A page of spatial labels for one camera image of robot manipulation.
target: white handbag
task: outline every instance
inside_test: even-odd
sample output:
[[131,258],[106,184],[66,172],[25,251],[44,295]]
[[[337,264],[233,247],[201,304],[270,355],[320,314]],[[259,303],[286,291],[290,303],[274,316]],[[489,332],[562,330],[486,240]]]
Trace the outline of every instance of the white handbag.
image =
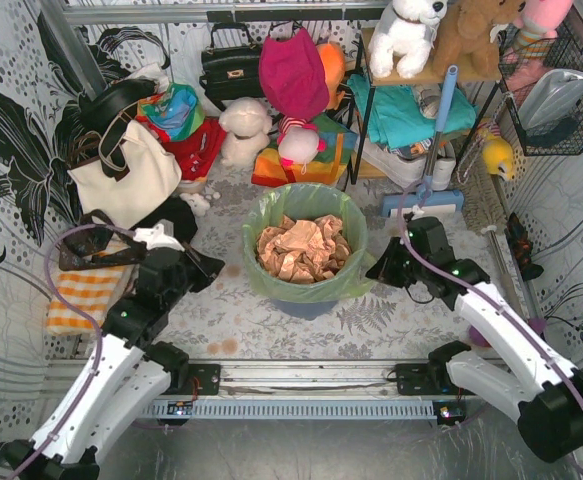
[[128,123],[118,145],[126,167],[114,168],[118,171],[115,177],[106,176],[102,170],[102,163],[115,167],[109,156],[102,155],[102,142],[100,157],[77,164],[69,175],[78,187],[84,213],[99,209],[114,225],[131,228],[173,193],[182,172],[173,154],[135,120]]

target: white plush dog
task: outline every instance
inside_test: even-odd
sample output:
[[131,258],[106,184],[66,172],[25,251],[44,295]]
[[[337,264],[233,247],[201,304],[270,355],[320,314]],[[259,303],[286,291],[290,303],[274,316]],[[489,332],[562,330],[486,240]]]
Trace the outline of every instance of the white plush dog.
[[402,57],[396,67],[398,75],[411,78],[420,73],[446,13],[447,0],[392,0],[382,12],[369,45],[373,76],[391,75],[394,53]]
[[232,102],[220,114],[220,126],[229,132],[220,149],[222,164],[252,167],[260,150],[269,144],[272,123],[259,101],[245,97]]

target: wire basket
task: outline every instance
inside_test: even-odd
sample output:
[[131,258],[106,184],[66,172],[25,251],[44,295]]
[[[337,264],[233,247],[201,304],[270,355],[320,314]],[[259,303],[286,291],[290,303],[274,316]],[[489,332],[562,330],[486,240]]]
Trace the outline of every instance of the wire basket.
[[[583,72],[583,48],[578,39],[565,24],[558,28],[558,37],[552,40],[540,40],[517,50],[513,50],[514,38],[518,30],[507,31],[503,52],[500,59],[500,72],[503,92],[511,91],[513,99],[507,102],[513,124],[526,156],[544,155],[580,155],[583,153],[583,96],[564,116],[546,124],[525,130],[520,122],[518,108],[527,98],[535,82],[524,85],[520,78],[520,68],[530,65],[546,68],[568,68]],[[516,83],[512,90],[510,85]]]

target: trash bin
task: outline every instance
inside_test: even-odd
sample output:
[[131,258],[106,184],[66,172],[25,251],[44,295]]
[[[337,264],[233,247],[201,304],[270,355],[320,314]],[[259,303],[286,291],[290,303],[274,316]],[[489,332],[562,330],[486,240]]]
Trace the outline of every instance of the trash bin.
[[[341,218],[342,235],[352,252],[344,268],[333,278],[311,285],[296,285],[269,275],[256,258],[256,239],[266,227],[279,226],[283,214],[293,220],[314,220],[329,214]],[[335,188],[317,183],[294,183],[265,193],[249,211],[242,225],[242,239],[251,287],[256,293],[273,299],[275,305],[291,315],[315,318],[330,310],[329,303],[332,308],[333,302],[364,295],[373,284],[364,277],[373,265],[373,258],[366,252],[366,219],[353,200]]]

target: brown paper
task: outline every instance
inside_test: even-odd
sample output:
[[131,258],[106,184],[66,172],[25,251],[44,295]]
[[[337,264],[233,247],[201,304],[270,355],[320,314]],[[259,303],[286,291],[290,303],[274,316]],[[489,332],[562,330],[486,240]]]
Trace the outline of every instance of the brown paper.
[[294,222],[284,216],[280,227],[267,227],[257,239],[258,262],[270,275],[296,284],[333,278],[351,255],[334,215]]

